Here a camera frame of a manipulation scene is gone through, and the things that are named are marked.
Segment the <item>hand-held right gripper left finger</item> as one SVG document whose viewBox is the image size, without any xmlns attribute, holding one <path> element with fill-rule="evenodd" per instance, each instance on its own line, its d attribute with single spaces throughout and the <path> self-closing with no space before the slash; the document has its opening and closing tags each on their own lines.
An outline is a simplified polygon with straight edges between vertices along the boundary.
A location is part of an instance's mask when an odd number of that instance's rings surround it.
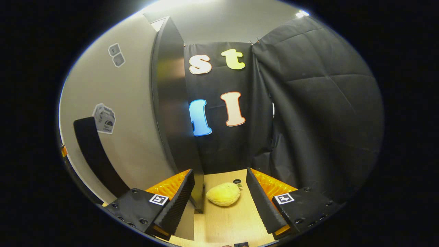
<svg viewBox="0 0 439 247">
<path fill-rule="evenodd" d="M 177 231 L 195 185 L 192 169 L 147 190 L 131 189 L 103 210 L 143 234 L 169 240 Z"/>
</svg>

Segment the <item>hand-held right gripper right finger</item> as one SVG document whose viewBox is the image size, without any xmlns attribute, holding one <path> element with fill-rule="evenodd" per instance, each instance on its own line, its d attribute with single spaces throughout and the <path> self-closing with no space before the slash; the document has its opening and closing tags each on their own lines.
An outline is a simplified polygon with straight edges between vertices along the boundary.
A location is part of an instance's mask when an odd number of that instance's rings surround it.
<svg viewBox="0 0 439 247">
<path fill-rule="evenodd" d="M 302 235 L 342 208 L 310 187 L 297 189 L 252 168 L 246 184 L 266 231 L 276 240 Z"/>
</svg>

